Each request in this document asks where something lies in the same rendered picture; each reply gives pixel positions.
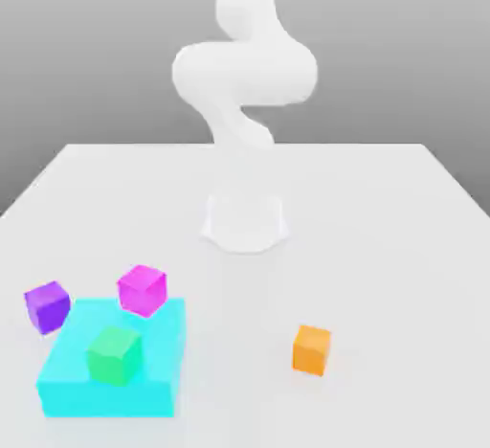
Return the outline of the large cyan box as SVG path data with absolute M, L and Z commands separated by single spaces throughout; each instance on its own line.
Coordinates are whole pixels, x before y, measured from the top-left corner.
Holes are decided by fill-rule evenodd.
M 93 379 L 86 351 L 107 326 L 141 334 L 143 364 L 125 386 Z M 172 417 L 186 345 L 186 306 L 165 302 L 146 319 L 115 299 L 77 299 L 42 367 L 36 387 L 47 417 Z

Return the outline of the small green cube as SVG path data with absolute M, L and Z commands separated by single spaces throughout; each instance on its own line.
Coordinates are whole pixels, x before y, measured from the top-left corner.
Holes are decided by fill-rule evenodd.
M 105 327 L 87 348 L 86 360 L 92 380 L 125 386 L 143 364 L 142 334 L 124 327 Z

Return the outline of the small orange cube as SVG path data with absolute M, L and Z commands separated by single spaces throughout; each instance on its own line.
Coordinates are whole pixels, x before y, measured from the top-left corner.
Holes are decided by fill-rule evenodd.
M 328 330 L 301 325 L 293 343 L 293 369 L 323 376 L 330 340 L 331 333 Z

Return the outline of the small purple cube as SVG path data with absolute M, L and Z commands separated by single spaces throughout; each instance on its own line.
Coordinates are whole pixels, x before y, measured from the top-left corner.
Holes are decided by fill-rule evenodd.
M 25 292 L 24 300 L 32 324 L 42 335 L 62 327 L 71 308 L 69 294 L 57 281 Z

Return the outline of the small magenta cube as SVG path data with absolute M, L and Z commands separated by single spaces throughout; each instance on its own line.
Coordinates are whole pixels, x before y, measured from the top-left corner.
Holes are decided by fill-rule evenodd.
M 149 318 L 167 300 L 167 274 L 145 265 L 137 265 L 117 281 L 123 310 Z

